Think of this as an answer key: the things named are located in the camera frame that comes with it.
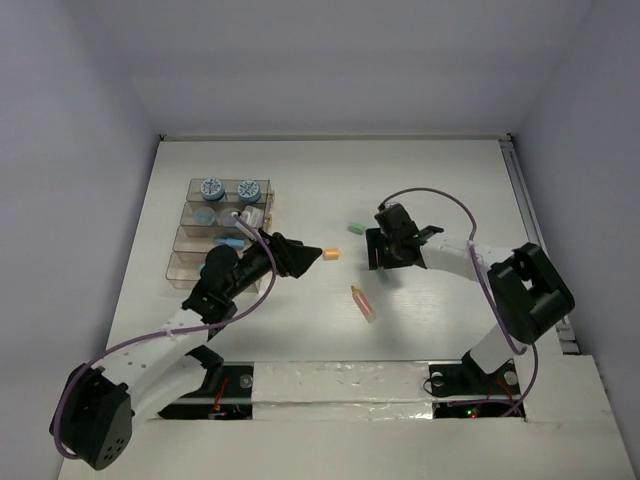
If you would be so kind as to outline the blue highlighter with cap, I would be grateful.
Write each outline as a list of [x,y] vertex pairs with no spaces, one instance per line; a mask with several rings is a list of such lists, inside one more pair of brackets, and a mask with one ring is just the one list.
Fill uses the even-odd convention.
[[242,250],[245,248],[245,240],[241,238],[233,237],[216,237],[214,239],[215,245],[226,245],[234,249]]

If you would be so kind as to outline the green highlighter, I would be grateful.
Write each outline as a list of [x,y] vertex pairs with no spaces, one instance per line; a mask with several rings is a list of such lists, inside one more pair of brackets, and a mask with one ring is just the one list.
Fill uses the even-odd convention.
[[396,272],[394,269],[379,269],[377,273],[381,278],[385,278],[388,280],[396,278]]

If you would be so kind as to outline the clear paperclip jar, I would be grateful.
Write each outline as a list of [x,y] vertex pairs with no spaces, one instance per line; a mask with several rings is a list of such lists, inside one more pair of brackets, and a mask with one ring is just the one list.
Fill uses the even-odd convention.
[[216,225],[216,212],[210,207],[200,207],[193,212],[193,223],[197,226],[210,227]]
[[222,227],[234,227],[239,214],[240,212],[233,208],[223,209],[218,214],[218,224]]

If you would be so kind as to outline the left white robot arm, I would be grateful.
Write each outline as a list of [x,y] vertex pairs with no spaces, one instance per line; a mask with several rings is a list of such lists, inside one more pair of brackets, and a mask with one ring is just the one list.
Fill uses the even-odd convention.
[[211,249],[194,288],[159,329],[126,340],[69,375],[49,431],[58,452],[96,471],[110,466],[137,427],[185,394],[209,395],[221,383],[222,358],[208,342],[249,315],[236,297],[264,276],[298,278],[322,255],[280,233],[256,234],[239,253]]

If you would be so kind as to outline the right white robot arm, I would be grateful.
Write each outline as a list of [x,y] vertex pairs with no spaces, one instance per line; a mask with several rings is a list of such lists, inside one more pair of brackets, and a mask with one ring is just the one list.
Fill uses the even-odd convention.
[[537,244],[514,249],[478,245],[437,226],[420,229],[399,203],[379,206],[366,231],[369,268],[419,267],[477,282],[497,325],[463,356],[462,384],[482,392],[511,358],[524,353],[575,308],[575,299]]

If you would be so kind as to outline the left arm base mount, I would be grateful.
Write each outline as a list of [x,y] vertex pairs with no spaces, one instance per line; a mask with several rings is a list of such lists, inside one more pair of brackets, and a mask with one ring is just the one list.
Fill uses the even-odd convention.
[[201,386],[158,413],[163,420],[251,420],[254,366],[225,360],[206,346],[189,353],[206,371]]

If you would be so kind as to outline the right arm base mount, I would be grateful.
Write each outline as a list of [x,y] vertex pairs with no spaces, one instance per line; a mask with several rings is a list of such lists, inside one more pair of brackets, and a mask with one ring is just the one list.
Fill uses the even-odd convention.
[[471,351],[460,360],[430,364],[422,389],[435,400],[434,414],[442,418],[525,417],[511,354],[488,369]]

